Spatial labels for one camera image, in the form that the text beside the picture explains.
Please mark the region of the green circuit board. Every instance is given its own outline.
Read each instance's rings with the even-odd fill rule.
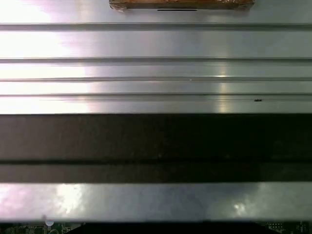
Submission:
[[[0,234],[64,234],[82,224],[55,223],[51,227],[45,223],[18,223],[1,230]]]
[[[258,223],[281,234],[310,234],[309,222],[263,222]]]

